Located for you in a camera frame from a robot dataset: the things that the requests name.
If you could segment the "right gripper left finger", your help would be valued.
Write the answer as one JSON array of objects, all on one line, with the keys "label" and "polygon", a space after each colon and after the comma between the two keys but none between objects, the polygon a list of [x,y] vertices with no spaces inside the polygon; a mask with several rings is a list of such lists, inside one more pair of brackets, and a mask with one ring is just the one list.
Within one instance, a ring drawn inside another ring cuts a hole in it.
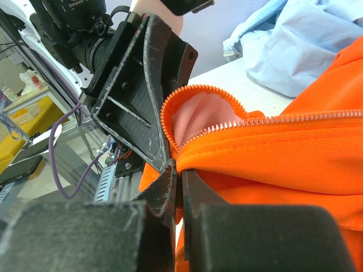
[{"label": "right gripper left finger", "polygon": [[129,202],[38,203],[1,240],[2,271],[174,271],[176,163]]}]

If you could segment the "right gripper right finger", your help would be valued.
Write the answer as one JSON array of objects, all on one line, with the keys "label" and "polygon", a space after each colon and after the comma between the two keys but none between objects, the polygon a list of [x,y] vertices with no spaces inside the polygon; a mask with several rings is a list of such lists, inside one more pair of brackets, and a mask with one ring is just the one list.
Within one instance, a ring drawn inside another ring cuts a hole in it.
[{"label": "right gripper right finger", "polygon": [[333,217],[317,206],[232,205],[182,173],[190,271],[355,271]]}]

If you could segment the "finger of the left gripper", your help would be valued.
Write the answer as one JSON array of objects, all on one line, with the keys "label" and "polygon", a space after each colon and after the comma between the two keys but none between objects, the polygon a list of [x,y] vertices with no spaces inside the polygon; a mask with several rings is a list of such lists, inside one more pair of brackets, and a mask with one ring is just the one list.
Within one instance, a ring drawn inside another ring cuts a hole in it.
[{"label": "finger of the left gripper", "polygon": [[162,91],[170,94],[188,84],[198,52],[158,16],[153,18],[153,34],[160,52]]},{"label": "finger of the left gripper", "polygon": [[160,110],[162,63],[170,33],[160,17],[146,15],[92,109],[102,129],[157,171],[169,158]]}]

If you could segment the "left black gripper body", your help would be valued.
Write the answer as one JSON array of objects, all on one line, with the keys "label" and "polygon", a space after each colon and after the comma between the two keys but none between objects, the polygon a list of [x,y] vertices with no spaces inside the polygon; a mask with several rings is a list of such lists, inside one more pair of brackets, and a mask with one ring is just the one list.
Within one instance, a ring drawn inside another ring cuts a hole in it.
[{"label": "left black gripper body", "polygon": [[147,14],[131,12],[116,30],[91,40],[86,67],[93,77],[86,96],[130,96],[145,85],[143,48]]}]

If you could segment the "orange jacket pink lining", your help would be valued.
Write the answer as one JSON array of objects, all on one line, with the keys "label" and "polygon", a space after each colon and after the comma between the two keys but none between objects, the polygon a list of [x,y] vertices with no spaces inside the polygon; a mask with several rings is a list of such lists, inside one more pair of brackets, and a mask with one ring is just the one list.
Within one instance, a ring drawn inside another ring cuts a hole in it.
[{"label": "orange jacket pink lining", "polygon": [[276,117],[191,85],[168,96],[161,124],[178,172],[195,169],[232,204],[325,208],[362,270],[362,39]]}]

